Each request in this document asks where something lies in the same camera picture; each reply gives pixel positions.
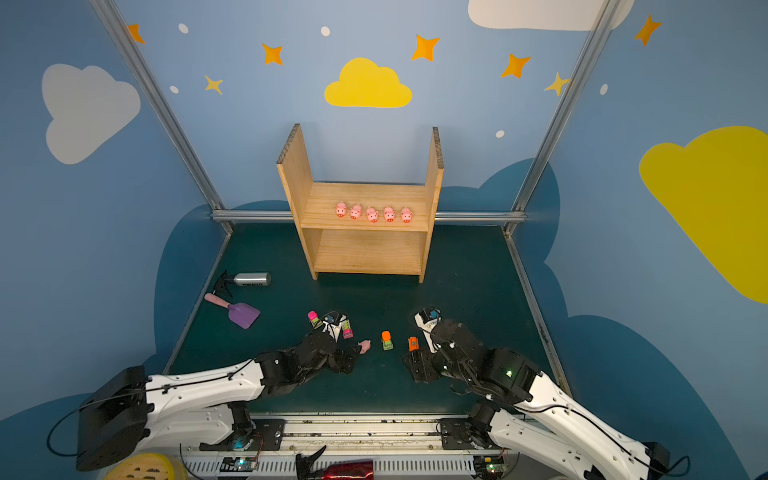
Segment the pink green toy truck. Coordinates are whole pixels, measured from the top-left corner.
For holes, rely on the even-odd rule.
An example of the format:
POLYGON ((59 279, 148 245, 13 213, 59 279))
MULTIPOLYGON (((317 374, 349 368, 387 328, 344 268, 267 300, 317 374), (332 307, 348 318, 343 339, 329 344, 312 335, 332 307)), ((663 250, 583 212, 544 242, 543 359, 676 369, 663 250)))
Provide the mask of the pink green toy truck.
POLYGON ((320 328, 322 325, 322 321, 319 318, 318 314, 315 311, 310 311, 308 314, 308 319, 314 329, 320 328))

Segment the orange green toy car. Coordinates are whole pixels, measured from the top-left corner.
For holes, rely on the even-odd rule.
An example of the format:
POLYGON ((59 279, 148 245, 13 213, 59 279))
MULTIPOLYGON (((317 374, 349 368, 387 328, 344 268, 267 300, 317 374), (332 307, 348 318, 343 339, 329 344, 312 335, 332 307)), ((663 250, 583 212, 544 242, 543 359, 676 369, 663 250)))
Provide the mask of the orange green toy car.
POLYGON ((381 332, 382 349, 384 351, 390 351, 394 348, 392 336, 389 331, 381 332))

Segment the pink striped toy truck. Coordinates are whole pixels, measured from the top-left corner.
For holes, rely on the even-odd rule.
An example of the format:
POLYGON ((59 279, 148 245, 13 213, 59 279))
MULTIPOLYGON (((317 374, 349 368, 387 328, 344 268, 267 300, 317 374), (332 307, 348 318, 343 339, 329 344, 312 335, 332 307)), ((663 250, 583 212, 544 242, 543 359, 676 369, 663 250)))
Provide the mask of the pink striped toy truck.
POLYGON ((349 320, 344 320, 341 326, 342 326, 342 334, 344 339, 351 339, 354 337, 354 333, 349 320))

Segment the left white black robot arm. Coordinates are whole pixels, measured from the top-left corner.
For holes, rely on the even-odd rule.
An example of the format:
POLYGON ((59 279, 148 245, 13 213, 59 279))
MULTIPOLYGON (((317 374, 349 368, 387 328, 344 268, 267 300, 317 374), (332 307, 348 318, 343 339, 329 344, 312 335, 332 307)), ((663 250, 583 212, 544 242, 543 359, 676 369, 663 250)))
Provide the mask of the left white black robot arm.
POLYGON ((148 375, 142 366, 126 368, 81 403, 75 467, 88 472, 117 463, 165 442, 182 415, 220 405, 226 408, 225 429, 197 429, 200 445, 244 448, 252 429, 246 421, 249 402, 287 395, 323 370, 349 374, 370 345, 340 345, 334 335, 315 331, 293 347, 219 369, 148 375))

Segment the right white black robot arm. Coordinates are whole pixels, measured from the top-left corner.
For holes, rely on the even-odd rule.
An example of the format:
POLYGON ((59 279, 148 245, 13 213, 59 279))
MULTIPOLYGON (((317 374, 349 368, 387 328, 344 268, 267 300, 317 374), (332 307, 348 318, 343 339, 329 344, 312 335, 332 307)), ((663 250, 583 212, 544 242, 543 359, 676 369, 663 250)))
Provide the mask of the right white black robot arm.
POLYGON ((489 348, 436 309, 415 314, 425 346, 408 353, 417 383, 458 381, 479 397, 460 431, 467 443, 516 450, 569 479, 661 479, 669 451, 614 429, 542 369, 506 348, 489 348))

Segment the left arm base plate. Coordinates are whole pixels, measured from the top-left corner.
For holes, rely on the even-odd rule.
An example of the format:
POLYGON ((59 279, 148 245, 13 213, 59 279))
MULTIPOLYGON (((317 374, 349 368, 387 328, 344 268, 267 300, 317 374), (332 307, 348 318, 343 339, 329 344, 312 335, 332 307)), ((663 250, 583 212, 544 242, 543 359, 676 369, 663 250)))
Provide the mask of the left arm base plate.
POLYGON ((263 452, 278 451, 281 448, 286 421, 277 419, 256 419, 248 423, 236 423, 234 429, 223 440, 215 444, 203 443, 200 451, 263 452))

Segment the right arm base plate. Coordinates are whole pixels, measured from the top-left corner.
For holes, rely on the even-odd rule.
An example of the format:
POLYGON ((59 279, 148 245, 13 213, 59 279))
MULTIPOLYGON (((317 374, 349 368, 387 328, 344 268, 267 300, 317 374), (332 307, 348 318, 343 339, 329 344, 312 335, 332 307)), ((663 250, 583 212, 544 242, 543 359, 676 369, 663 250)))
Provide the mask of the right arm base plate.
POLYGON ((484 424, 470 418, 443 418, 436 431, 444 450, 489 450, 497 445, 491 440, 484 424))

